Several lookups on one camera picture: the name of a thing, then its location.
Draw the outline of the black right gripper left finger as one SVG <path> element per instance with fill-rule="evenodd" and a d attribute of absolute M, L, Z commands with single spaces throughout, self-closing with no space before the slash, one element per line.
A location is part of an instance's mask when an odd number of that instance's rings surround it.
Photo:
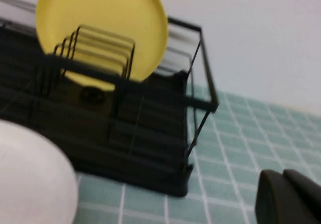
<path fill-rule="evenodd" d="M 285 202 L 288 184 L 284 177 L 273 170 L 263 170 L 259 176 L 255 201 L 258 223 L 286 223 Z"/>

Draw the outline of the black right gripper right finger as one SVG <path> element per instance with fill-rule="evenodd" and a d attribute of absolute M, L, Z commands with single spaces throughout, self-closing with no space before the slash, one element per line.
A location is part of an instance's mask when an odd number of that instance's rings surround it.
<path fill-rule="evenodd" d="M 294 187 L 307 209 L 320 223 L 320 185 L 294 169 L 285 169 L 282 175 Z"/>

